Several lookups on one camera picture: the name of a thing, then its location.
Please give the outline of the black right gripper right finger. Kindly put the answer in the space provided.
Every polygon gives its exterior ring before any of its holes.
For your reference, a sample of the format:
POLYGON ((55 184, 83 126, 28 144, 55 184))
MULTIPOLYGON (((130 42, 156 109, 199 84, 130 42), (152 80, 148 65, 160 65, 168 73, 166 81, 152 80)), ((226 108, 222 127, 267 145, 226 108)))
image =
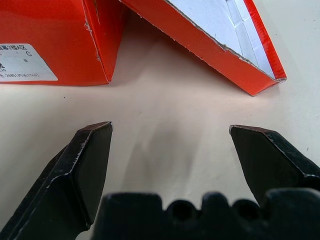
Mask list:
POLYGON ((231 125, 229 134, 246 183, 258 203, 271 189, 320 189, 320 168, 278 132, 231 125))

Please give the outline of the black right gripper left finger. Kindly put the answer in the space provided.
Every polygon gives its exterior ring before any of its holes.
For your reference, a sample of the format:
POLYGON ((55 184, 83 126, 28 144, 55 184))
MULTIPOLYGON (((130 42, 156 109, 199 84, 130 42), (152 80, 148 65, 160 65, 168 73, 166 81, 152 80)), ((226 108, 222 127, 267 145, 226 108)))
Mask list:
POLYGON ((110 121, 79 129, 46 165, 0 232, 2 240, 74 240, 91 228, 101 201, 110 121))

